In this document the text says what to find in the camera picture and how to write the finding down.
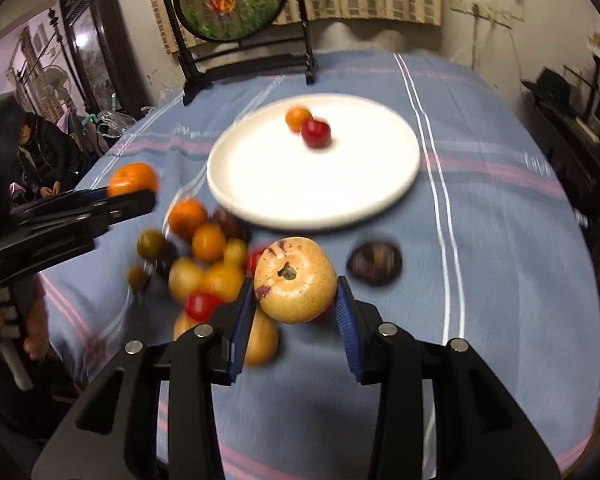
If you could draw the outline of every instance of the person's hand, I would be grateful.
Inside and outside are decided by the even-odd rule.
[[[4,324],[0,314],[0,329]],[[34,301],[25,320],[27,337],[24,339],[24,351],[34,361],[41,360],[49,350],[49,334],[46,325],[45,300],[42,294]]]

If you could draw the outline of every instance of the silver bolt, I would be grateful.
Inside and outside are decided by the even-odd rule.
[[[466,352],[469,349],[469,343],[464,339],[456,337],[451,340],[451,348],[456,352]]]
[[[391,337],[398,333],[398,327],[393,323],[382,323],[382,325],[378,327],[378,332],[385,337]]]
[[[193,329],[193,333],[198,337],[209,337],[214,332],[214,329],[211,325],[204,324],[198,325]]]
[[[132,339],[125,345],[125,352],[128,354],[137,354],[142,350],[142,343],[137,339]]]

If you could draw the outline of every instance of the white plate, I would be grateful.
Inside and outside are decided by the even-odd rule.
[[[285,123],[304,105],[331,125],[332,142],[312,150]],[[229,127],[209,155],[206,177],[227,210],[279,229],[334,228],[375,215],[411,186],[420,147],[389,108],[344,94],[301,95]]]

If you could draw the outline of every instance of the red cherry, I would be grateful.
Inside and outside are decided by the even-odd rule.
[[[331,127],[320,119],[307,119],[300,127],[300,134],[310,148],[326,148],[331,142]]]
[[[258,261],[262,256],[262,253],[266,250],[266,247],[259,247],[254,249],[247,256],[247,271],[253,276],[256,273],[256,266],[258,265]]]
[[[223,303],[225,301],[215,294],[195,292],[187,296],[184,302],[184,310],[191,319],[199,323],[206,323],[211,319],[216,307]]]

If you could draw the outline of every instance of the white fan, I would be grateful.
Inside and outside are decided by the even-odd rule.
[[[62,68],[49,65],[36,78],[36,91],[41,101],[56,97],[63,103],[67,103],[71,99],[71,80]]]

